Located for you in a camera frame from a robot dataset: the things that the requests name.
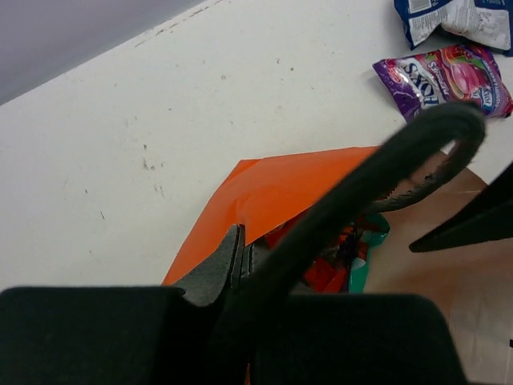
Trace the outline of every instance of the orange flap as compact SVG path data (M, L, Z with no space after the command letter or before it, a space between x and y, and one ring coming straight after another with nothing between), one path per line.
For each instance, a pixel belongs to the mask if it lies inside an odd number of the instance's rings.
M208 257L232 225L244 225L247 245L305 211L375 149L241 160L205 206L164 285L176 282Z

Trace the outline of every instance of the snack packet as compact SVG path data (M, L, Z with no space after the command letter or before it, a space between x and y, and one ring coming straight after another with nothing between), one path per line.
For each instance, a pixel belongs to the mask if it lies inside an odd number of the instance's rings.
M513 111L499 66L484 47L449 46L426 54L383 59L373 68L406 121L421 110L451 100L475 102L490 117L507 117Z
M394 6L411 49L440 26L513 56L512 0L394 0Z

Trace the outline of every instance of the blue and white packet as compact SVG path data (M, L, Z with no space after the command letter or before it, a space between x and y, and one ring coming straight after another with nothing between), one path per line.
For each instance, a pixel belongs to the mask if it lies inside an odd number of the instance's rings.
M394 0L413 50L439 26L513 56L513 0Z

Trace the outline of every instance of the pink fruit picture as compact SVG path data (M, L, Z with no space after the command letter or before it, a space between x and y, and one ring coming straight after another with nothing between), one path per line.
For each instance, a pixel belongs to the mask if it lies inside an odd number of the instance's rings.
M480 86L479 76L469 63L452 63L450 74L463 94L470 94Z

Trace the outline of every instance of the gray floor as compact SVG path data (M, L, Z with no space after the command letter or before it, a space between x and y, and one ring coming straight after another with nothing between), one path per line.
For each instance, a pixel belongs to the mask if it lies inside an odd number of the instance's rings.
M0 0L0 104L202 0Z

